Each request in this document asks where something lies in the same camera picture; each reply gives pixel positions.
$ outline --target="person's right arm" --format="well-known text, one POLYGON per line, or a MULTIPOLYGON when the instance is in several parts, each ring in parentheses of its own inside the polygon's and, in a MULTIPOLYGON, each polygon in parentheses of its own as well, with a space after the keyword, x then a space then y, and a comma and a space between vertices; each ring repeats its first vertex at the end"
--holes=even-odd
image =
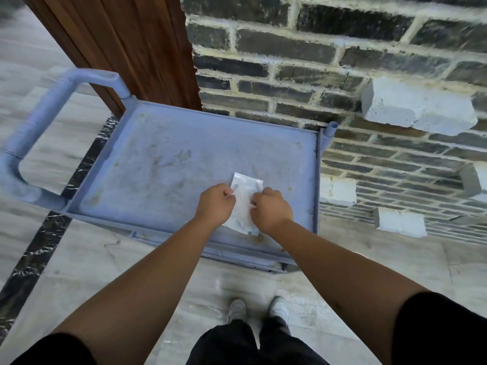
POLYGON ((265 188, 253 197, 255 225, 292 256, 337 315, 383 364, 391 364, 400 308, 423 286, 381 264, 344 249, 294 222, 279 191, 265 188))

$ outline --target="fist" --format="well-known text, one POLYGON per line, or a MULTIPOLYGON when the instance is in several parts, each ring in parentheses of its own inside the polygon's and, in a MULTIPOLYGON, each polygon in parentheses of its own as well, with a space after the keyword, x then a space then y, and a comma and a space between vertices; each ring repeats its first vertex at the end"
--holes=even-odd
POLYGON ((235 196, 232 193, 230 187, 224 183, 204 191, 196 208, 195 219, 203 220, 213 228, 225 223, 235 206, 235 196))
POLYGON ((252 221, 265 234, 271 235, 284 221, 294 221, 293 210, 280 191, 266 187, 262 192, 254 193, 252 203, 256 206, 250 210, 252 221))

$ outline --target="black pants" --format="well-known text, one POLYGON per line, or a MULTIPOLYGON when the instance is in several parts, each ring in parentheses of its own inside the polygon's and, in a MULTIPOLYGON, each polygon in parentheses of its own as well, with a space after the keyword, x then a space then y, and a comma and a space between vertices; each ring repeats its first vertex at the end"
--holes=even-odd
POLYGON ((186 365, 328 365, 302 340, 292 337, 283 319, 264 320, 260 350, 248 324, 234 320, 203 334, 196 342, 186 365))

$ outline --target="marble floor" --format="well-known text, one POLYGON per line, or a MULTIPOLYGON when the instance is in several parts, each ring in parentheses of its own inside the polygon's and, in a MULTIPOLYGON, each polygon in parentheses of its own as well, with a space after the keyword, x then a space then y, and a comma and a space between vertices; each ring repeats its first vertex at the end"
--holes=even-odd
MULTIPOLYGON (((28 9, 12 11, 7 17, 0 13, 0 142, 55 77, 70 67, 69 59, 28 9)), ((81 87, 22 162, 22 174, 34 184, 60 192, 109 115, 93 90, 81 87)), ((0 195, 0 286, 46 214, 0 195)), ((333 242, 487 316, 487 246, 412 239, 332 218, 322 218, 320 223, 320 233, 333 242)), ((0 347, 0 363, 11 362, 151 250, 73 221, 0 347)), ((228 303, 236 296, 246 301, 257 333, 276 294, 289 303, 292 333, 331 364, 378 363, 301 272, 272 275, 202 258, 147 364, 184 364, 198 337, 225 321, 228 303)))

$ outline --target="white pouch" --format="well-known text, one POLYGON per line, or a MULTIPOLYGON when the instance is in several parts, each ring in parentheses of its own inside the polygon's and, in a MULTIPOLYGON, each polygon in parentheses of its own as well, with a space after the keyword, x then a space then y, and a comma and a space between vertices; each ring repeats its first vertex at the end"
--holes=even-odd
POLYGON ((262 192, 264 181, 235 173, 230 188, 235 195, 235 206, 223 226, 240 233, 259 235, 259 229, 250 217, 250 209, 253 208, 250 202, 254 193, 262 192))

